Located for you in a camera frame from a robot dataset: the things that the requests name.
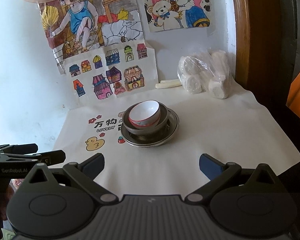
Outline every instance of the white paper sheet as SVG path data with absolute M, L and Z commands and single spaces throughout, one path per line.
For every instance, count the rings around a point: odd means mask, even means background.
M 154 49 L 144 40 L 81 53 L 64 65 L 77 106 L 99 105 L 158 83 Z
M 95 181 L 119 197 L 123 194 L 185 197 L 209 181 L 199 170 L 202 153 L 223 163 L 236 162 L 243 168 L 267 163 L 277 175 L 298 163 L 300 153 L 269 111 L 238 84 L 234 85 L 233 93 L 221 100 L 211 98 L 208 93 L 191 95 L 177 87 L 146 91 L 97 107 L 77 108 L 69 111 L 54 149 L 64 150 L 65 163 L 80 163 L 97 152 L 103 153 L 105 169 Z M 118 114 L 146 99 L 162 102 L 178 114 L 178 133 L 159 147 L 137 148 L 127 142 L 119 143 Z M 94 128 L 99 121 L 104 121 L 103 126 Z M 97 132 L 112 126 L 113 129 Z M 88 151 L 86 141 L 91 137 L 104 140 L 104 145 Z

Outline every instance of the white wall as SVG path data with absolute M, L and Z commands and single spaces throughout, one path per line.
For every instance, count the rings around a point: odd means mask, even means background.
M 144 8 L 140 9 L 145 39 L 156 50 L 159 79 L 176 78 L 180 56 L 198 48 L 227 51 L 234 73 L 233 0 L 211 0 L 211 8 L 215 17 L 209 28 L 158 33 L 149 33 Z M 51 150 L 72 106 L 67 87 L 37 5 L 0 0 L 0 144 L 36 143 L 40 152 Z
M 36 4 L 0 0 L 0 144 L 51 150 L 69 105 L 65 81 Z

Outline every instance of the drawing of boy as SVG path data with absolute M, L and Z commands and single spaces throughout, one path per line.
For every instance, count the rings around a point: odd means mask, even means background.
M 90 31 L 97 30 L 99 15 L 96 7 L 88 0 L 60 0 L 60 4 L 70 5 L 70 9 L 67 11 L 60 26 L 51 33 L 50 37 L 58 35 L 70 22 L 71 32 L 76 35 L 74 49 L 80 47 L 79 38 L 82 35 L 82 52 L 88 51 L 87 41 Z
M 170 0 L 173 11 L 185 11 L 186 24 L 191 27 L 206 27 L 210 25 L 210 20 L 205 15 L 202 8 L 194 4 L 194 0 Z

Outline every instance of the white bowl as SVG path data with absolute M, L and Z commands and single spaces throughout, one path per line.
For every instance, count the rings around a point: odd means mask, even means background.
M 129 113 L 129 121 L 138 126 L 149 126 L 160 116 L 160 105 L 157 101 L 148 100 L 137 104 Z
M 133 127 L 137 128 L 139 130 L 146 130 L 146 129 L 155 127 L 159 123 L 160 117 L 161 117 L 161 114 L 159 114 L 158 119 L 156 121 L 154 121 L 154 123 L 151 123 L 150 125 L 142 126 L 142 125 L 137 125 L 137 124 L 135 124 L 133 122 L 131 122 L 131 124 L 133 125 Z

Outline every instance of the yellow duck drawing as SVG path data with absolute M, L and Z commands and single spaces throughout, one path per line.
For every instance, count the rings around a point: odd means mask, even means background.
M 100 149 L 105 144 L 105 140 L 98 140 L 97 137 L 90 137 L 88 140 L 86 140 L 86 144 L 87 151 L 95 151 Z
M 118 20 L 128 20 L 129 12 L 121 7 L 120 12 L 118 13 Z

